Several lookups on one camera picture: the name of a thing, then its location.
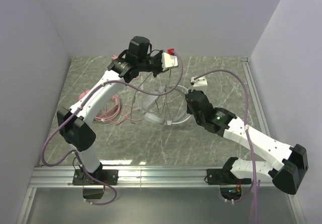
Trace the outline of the pink headset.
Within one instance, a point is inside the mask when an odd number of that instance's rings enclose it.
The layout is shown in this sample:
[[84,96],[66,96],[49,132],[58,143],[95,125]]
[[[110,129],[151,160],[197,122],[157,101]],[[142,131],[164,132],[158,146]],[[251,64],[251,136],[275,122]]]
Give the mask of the pink headset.
[[113,107],[111,109],[108,109],[108,106],[106,104],[105,107],[103,109],[101,109],[100,112],[94,118],[95,121],[103,122],[103,123],[109,122],[111,124],[118,125],[126,119],[126,117],[124,115],[121,120],[114,121],[114,119],[121,112],[123,106],[121,105],[120,98],[117,94],[115,94],[112,97],[112,101],[114,103]]

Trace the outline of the white headset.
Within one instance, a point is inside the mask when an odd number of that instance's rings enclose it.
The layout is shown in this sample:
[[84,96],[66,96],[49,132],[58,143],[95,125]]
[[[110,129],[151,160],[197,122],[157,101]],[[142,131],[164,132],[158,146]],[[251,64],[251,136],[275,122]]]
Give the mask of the white headset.
[[143,119],[153,124],[162,125],[179,125],[189,120],[187,107],[184,105],[185,94],[188,89],[178,85],[165,85],[157,89],[156,93],[162,93],[166,90],[174,89],[170,96],[153,96],[143,97],[139,103],[139,109],[143,113]]

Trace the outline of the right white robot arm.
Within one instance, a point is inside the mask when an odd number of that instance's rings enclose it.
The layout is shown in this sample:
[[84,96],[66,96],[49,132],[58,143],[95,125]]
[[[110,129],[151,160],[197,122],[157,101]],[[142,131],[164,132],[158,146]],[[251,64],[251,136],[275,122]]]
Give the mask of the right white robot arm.
[[206,182],[209,185],[251,184],[256,177],[262,182],[272,182],[286,194],[297,193],[308,170],[305,147],[279,142],[245,125],[232,112],[213,107],[202,91],[190,91],[185,98],[187,112],[194,116],[197,125],[248,148],[262,158],[253,162],[230,157],[221,169],[207,169]]

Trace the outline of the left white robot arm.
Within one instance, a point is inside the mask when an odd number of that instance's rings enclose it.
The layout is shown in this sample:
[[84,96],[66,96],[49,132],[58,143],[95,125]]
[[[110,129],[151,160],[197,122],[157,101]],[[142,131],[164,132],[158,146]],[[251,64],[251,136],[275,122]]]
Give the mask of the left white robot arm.
[[86,171],[96,179],[102,164],[94,149],[96,134],[91,125],[108,101],[140,72],[154,76],[166,71],[164,50],[153,50],[150,41],[141,36],[130,40],[127,49],[114,58],[101,79],[74,105],[57,112],[59,133],[76,150]]

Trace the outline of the right side aluminium rail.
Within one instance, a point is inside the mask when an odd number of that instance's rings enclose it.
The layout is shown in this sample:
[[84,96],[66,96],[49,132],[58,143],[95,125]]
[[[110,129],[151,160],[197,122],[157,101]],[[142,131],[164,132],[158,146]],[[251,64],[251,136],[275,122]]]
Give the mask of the right side aluminium rail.
[[250,65],[249,65],[249,59],[247,57],[241,58],[241,65],[243,67],[246,81],[249,86],[250,95],[252,98],[252,103],[255,108],[256,116],[259,121],[259,127],[262,133],[266,134],[267,136],[271,137],[270,130],[266,121],[266,117],[264,114],[264,110],[259,98],[259,94],[256,89],[256,85],[254,82],[254,78],[251,73]]

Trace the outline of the aluminium rail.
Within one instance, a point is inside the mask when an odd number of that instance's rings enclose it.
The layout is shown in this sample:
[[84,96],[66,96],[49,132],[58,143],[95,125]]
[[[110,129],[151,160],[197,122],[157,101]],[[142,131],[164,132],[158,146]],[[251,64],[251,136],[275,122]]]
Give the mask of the aluminium rail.
[[[193,188],[215,187],[208,185],[207,169],[220,169],[220,166],[149,166],[116,165],[104,166],[107,170],[118,170],[114,188]],[[76,188],[72,181],[72,166],[34,168],[30,188]]]
[[266,117],[264,114],[264,110],[259,98],[259,94],[256,89],[256,85],[254,82],[254,78],[251,73],[250,65],[249,65],[249,59],[247,57],[241,58],[241,65],[243,67],[246,81],[249,86],[250,95],[252,98],[252,103],[255,108],[256,116],[259,121],[259,127],[262,133],[266,134],[267,136],[271,137],[270,130],[266,121]]

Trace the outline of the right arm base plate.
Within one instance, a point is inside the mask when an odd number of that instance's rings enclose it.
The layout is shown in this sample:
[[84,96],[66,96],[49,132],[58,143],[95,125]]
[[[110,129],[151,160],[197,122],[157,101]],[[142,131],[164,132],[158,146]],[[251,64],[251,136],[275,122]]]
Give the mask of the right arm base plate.
[[239,179],[229,170],[224,169],[207,169],[204,181],[208,185],[248,185],[252,183],[250,178]]

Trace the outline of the front aluminium rail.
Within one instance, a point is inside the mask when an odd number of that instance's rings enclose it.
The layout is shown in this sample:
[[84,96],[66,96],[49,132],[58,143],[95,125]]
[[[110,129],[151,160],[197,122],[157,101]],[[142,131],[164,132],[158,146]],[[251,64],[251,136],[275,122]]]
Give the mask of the front aluminium rail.
[[[193,188],[215,187],[208,185],[207,169],[220,169],[220,166],[149,166],[116,165],[104,166],[107,170],[118,170],[114,188]],[[72,166],[34,168],[30,188],[76,188],[72,181]]]

